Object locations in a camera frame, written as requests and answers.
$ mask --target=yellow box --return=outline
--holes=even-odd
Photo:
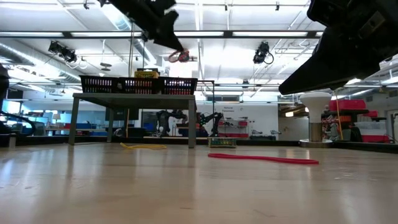
[[[134,72],[136,78],[159,78],[159,73],[155,71],[136,71]]]

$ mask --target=black plastic basket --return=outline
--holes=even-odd
[[[81,75],[83,93],[193,95],[197,78],[113,78]]]
[[[80,75],[83,93],[120,93],[119,78]]]
[[[120,78],[124,93],[158,94],[159,80],[157,78]]]
[[[159,88],[164,95],[193,95],[197,78],[159,77]]]

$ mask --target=fluorescent light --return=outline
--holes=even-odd
[[[174,34],[178,36],[183,36],[183,37],[204,37],[204,36],[213,36],[213,37],[219,37],[224,35],[224,32],[218,32],[218,31],[198,31],[198,32],[189,32],[189,31],[178,31],[174,32]]]
[[[61,32],[0,32],[0,35],[9,37],[29,37],[29,36],[46,36],[46,37],[63,37]]]
[[[72,32],[74,37],[130,37],[130,32]],[[134,37],[139,37],[141,32],[134,32]]]
[[[354,78],[354,79],[348,81],[348,83],[346,85],[354,84],[354,83],[357,83],[357,82],[360,82],[360,81],[362,81],[362,80],[360,80],[358,78]]]
[[[45,90],[43,88],[40,88],[38,86],[33,86],[33,85],[27,85],[27,86],[25,86],[25,85],[17,85],[17,86],[20,86],[20,87],[23,87],[23,88],[28,88],[28,89],[35,90],[35,91],[40,91],[40,92],[43,92],[43,93],[45,92]]]
[[[233,32],[234,36],[249,37],[306,37],[308,32]]]
[[[286,118],[291,118],[291,117],[294,116],[294,113],[293,112],[288,112],[288,113],[285,114],[285,116],[286,116]]]
[[[354,94],[352,94],[352,95],[353,95],[353,96],[359,96],[359,95],[362,95],[362,94],[367,93],[367,92],[369,92],[369,91],[372,91],[372,90],[359,91],[359,92],[354,93]]]
[[[34,86],[34,85],[28,85],[30,89],[32,90],[36,90],[36,91],[41,91],[41,92],[45,92],[45,90],[43,88],[40,88],[38,86]]]
[[[45,79],[66,79],[66,77],[42,77]]]
[[[344,98],[344,97],[346,97],[346,95],[339,95],[339,96],[337,96],[337,99],[341,99],[341,98]],[[336,100],[336,96],[332,96],[331,100]]]
[[[390,78],[390,79],[388,79],[386,81],[383,81],[383,82],[381,82],[381,84],[388,85],[388,84],[396,83],[396,82],[398,82],[398,76],[392,77],[392,78]]]

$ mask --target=gray metal table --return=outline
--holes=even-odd
[[[113,109],[171,109],[188,110],[188,147],[196,144],[196,102],[194,95],[140,95],[124,93],[74,93],[69,144],[75,144],[76,122],[80,100],[110,109],[109,127],[113,127]],[[112,140],[112,128],[108,128],[108,142]]]

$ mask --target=wooden floor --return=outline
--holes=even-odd
[[[118,144],[0,152],[0,223],[397,223],[398,155],[239,147],[319,166],[208,158]]]

